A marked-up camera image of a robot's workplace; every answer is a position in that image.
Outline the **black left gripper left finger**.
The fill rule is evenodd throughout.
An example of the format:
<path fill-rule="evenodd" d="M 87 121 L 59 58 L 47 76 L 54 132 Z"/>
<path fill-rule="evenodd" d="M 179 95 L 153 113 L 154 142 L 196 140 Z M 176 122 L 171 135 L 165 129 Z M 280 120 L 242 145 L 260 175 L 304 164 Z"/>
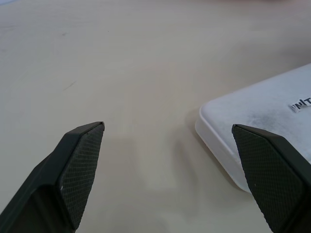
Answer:
<path fill-rule="evenodd" d="M 67 132 L 29 174 L 0 215 L 2 233 L 74 233 L 97 169 L 104 122 Z"/>

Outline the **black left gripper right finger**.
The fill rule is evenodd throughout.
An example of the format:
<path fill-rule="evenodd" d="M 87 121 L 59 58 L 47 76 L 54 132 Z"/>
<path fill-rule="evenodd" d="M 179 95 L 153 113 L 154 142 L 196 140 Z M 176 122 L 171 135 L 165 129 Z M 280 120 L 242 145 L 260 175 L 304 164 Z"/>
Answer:
<path fill-rule="evenodd" d="M 245 178 L 274 233 L 311 231 L 311 165 L 282 136 L 232 126 Z"/>

